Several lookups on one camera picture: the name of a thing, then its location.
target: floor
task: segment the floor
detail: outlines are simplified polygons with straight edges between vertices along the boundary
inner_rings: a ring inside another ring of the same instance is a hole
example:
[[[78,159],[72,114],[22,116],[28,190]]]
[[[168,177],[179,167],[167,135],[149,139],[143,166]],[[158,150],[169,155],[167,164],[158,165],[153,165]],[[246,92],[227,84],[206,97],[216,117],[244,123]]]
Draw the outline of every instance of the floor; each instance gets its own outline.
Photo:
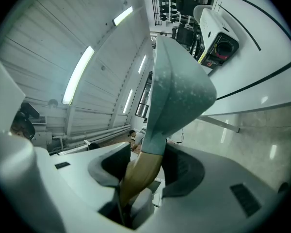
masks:
[[[197,119],[184,127],[181,145],[230,158],[276,191],[291,183],[291,106],[213,118],[239,126],[240,132]],[[180,141],[181,134],[171,139]]]
[[[120,143],[120,142],[130,142],[130,145],[132,146],[134,144],[134,141],[131,139],[131,137],[127,136],[126,134],[123,135],[119,135],[111,140],[105,141],[105,142],[101,142],[99,143],[99,145],[101,147],[106,147],[115,143]]]

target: person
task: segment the person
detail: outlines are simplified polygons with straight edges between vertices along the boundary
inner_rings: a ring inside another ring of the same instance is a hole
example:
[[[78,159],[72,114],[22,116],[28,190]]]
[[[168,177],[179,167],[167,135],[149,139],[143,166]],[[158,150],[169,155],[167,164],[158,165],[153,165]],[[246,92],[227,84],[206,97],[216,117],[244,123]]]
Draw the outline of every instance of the person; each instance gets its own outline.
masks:
[[[29,116],[39,118],[40,114],[29,103],[24,102],[14,117],[10,133],[31,141],[35,135],[35,128],[29,121]]]
[[[135,144],[132,145],[132,151],[135,151],[137,147],[142,144],[143,138],[146,135],[146,126],[143,126],[140,132],[136,132],[135,130],[130,130],[128,136],[132,136],[135,138]]]

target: black cable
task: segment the black cable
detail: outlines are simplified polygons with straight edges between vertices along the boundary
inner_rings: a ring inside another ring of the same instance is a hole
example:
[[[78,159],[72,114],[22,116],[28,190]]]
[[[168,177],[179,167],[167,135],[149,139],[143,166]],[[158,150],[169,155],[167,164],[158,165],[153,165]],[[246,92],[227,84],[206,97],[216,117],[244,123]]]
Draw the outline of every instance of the black cable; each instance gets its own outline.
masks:
[[[184,131],[183,131],[183,129],[182,129],[181,141],[180,141],[180,142],[177,142],[177,143],[179,144],[179,143],[182,143],[183,141],[184,141]]]

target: window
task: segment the window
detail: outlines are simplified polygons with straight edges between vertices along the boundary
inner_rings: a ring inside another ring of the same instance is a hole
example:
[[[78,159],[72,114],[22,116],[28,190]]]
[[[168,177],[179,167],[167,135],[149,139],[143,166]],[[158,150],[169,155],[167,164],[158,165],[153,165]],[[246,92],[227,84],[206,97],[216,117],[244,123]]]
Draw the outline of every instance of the window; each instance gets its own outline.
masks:
[[[151,92],[151,86],[152,86],[152,72],[149,73],[148,79],[146,81],[144,90],[142,92],[137,111],[136,116],[146,118],[147,111],[149,109],[149,96]]]

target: vent slot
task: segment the vent slot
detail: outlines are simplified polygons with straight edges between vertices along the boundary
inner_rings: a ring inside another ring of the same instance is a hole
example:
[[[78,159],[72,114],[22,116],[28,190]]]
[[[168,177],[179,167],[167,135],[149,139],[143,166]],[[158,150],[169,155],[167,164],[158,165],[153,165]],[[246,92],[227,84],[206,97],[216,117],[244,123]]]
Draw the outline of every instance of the vent slot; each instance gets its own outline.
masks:
[[[237,184],[230,187],[237,201],[243,208],[247,217],[252,216],[261,206],[252,193],[243,184]]]
[[[39,118],[29,116],[28,119],[32,124],[46,125],[47,123],[47,117],[42,115],[40,115]]]
[[[62,162],[62,163],[56,164],[55,167],[57,169],[61,169],[61,168],[65,167],[65,166],[69,166],[69,165],[70,165],[70,163],[68,163],[68,162]]]

